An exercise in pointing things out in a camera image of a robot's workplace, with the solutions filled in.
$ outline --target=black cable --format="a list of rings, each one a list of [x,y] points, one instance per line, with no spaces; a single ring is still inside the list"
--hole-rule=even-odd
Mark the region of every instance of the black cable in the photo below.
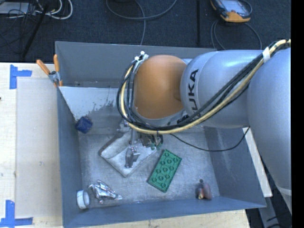
[[[279,216],[282,216],[282,215],[285,215],[285,214],[289,214],[289,213],[290,213],[289,211],[283,212],[283,213],[281,213],[281,214],[278,214],[278,215],[276,215],[276,216],[273,216],[272,218],[269,218],[267,221],[271,221],[271,220],[273,220],[273,219],[275,219],[275,218],[277,218],[277,217],[279,217]]]
[[[123,15],[120,15],[120,14],[114,12],[114,11],[110,8],[110,6],[109,6],[109,4],[108,4],[108,0],[105,0],[105,3],[106,3],[107,8],[108,8],[113,14],[115,14],[115,15],[121,17],[121,18],[124,18],[124,19],[133,19],[133,20],[143,20],[143,19],[155,19],[155,18],[158,18],[158,17],[164,15],[164,14],[167,13],[170,9],[173,8],[173,6],[176,4],[176,1],[177,1],[177,0],[175,0],[175,1],[172,3],[172,5],[171,5],[168,9],[166,9],[164,12],[161,12],[161,13],[159,13],[159,14],[152,15],[152,16],[147,16],[147,17],[145,17],[145,16],[143,16],[143,17],[127,17],[127,16],[123,16]]]
[[[213,36],[214,36],[216,42],[219,44],[219,46],[221,47],[221,49],[222,49],[222,50],[227,50],[227,49],[220,43],[220,41],[219,41],[219,39],[218,39],[218,36],[217,36],[217,34],[216,34],[216,26],[217,26],[218,22],[219,22],[219,19],[217,19],[216,21],[214,21],[213,24],[211,25],[211,33],[210,33],[210,35],[211,35],[211,43],[212,43],[213,47],[216,48],[216,46],[215,46],[215,44],[214,44],[214,40],[213,40]],[[247,27],[249,27],[249,28],[254,32],[254,34],[256,35],[256,37],[257,37],[257,39],[258,39],[258,41],[259,41],[259,44],[260,44],[260,48],[259,48],[259,49],[262,50],[262,48],[263,48],[263,46],[262,46],[262,40],[261,40],[261,37],[259,36],[259,34],[257,33],[257,31],[254,30],[253,27],[252,27],[251,25],[249,25],[248,23],[242,23],[242,24],[246,25]]]
[[[176,136],[176,135],[174,135],[174,134],[172,134],[172,133],[171,133],[170,135],[172,135],[173,137],[177,138],[179,141],[181,141],[181,142],[183,142],[183,143],[185,143],[185,144],[187,144],[187,145],[189,145],[189,146],[191,146],[191,147],[194,147],[194,148],[196,148],[196,149],[198,149],[198,150],[203,150],[203,151],[207,151],[207,152],[222,152],[222,151],[232,150],[232,149],[235,149],[236,147],[238,147],[239,144],[242,142],[242,140],[245,138],[245,136],[246,136],[247,132],[249,131],[249,129],[250,129],[250,127],[248,127],[248,128],[246,129],[245,133],[243,134],[243,137],[240,139],[240,141],[239,141],[236,145],[234,145],[234,146],[231,147],[231,148],[224,149],[224,150],[207,150],[207,149],[203,149],[203,148],[200,148],[200,147],[198,147],[198,146],[195,146],[195,145],[193,145],[193,144],[191,144],[191,143],[188,143],[188,142],[182,140],[181,138],[179,138],[178,136]]]
[[[142,6],[139,4],[139,2],[138,1],[135,1],[136,3],[137,3],[137,5],[139,6],[139,8],[141,9],[141,11],[142,11],[142,16],[144,17],[144,11],[143,11],[143,8],[142,8]],[[146,33],[146,20],[144,19],[143,20],[143,32],[142,32],[142,40],[141,40],[141,42],[140,42],[140,46],[143,44],[143,38],[144,38],[144,34]]]

